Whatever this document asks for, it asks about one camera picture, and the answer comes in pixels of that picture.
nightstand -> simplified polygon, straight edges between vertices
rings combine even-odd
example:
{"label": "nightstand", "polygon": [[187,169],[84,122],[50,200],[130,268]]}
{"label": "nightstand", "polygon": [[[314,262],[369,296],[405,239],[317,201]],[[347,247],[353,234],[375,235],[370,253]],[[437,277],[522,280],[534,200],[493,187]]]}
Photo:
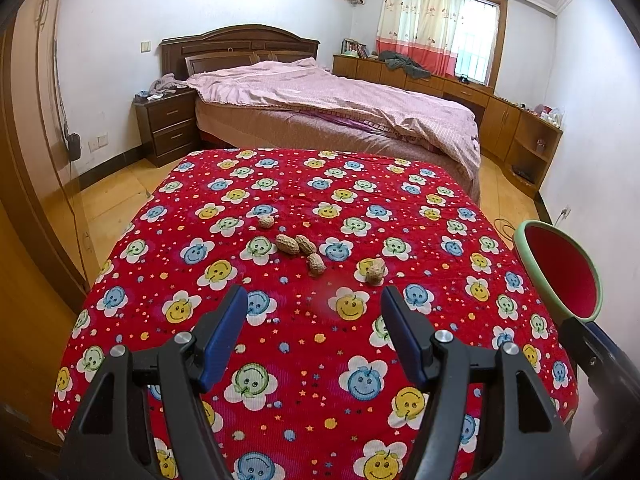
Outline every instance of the nightstand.
{"label": "nightstand", "polygon": [[134,102],[145,156],[157,168],[199,149],[196,91],[187,89],[154,101]]}

green rimmed container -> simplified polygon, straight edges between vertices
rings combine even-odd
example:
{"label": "green rimmed container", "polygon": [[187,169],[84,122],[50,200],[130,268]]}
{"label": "green rimmed container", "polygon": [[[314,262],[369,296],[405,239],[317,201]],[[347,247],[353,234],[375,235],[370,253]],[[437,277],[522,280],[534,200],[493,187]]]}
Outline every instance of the green rimmed container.
{"label": "green rimmed container", "polygon": [[583,323],[598,317],[600,277],[575,240],[550,224],[527,220],[516,229],[513,244],[556,326],[569,317]]}

floral curtain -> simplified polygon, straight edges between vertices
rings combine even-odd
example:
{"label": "floral curtain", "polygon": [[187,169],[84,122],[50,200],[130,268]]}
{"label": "floral curtain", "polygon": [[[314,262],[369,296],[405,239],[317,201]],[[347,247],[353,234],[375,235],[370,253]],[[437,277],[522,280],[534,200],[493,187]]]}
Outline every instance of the floral curtain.
{"label": "floral curtain", "polygon": [[454,75],[453,39],[465,0],[385,0],[376,47],[405,54],[435,75]]}

window frame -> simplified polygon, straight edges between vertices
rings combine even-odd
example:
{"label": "window frame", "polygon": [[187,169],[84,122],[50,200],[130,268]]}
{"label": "window frame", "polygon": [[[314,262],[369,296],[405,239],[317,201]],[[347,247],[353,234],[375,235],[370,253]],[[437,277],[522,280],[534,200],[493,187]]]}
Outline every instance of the window frame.
{"label": "window frame", "polygon": [[507,29],[507,13],[509,10],[509,2],[507,0],[484,0],[489,4],[498,7],[498,27],[495,33],[494,53],[491,60],[491,71],[489,72],[488,83],[471,82],[472,86],[478,86],[481,89],[490,88],[495,90],[498,81],[498,73],[500,72],[500,64],[502,63],[502,51],[504,49],[504,36]]}

dark clothing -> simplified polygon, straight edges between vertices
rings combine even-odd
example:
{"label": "dark clothing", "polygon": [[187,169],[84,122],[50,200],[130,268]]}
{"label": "dark clothing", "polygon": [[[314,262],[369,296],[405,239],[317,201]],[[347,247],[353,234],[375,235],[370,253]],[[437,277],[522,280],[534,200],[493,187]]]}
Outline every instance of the dark clothing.
{"label": "dark clothing", "polygon": [[425,70],[413,59],[404,56],[403,54],[398,54],[397,52],[393,52],[391,50],[385,50],[384,52],[380,52],[378,59],[380,61],[384,61],[386,67],[389,70],[395,70],[396,68],[400,67],[404,68],[406,74],[414,79],[431,77],[431,72]]}

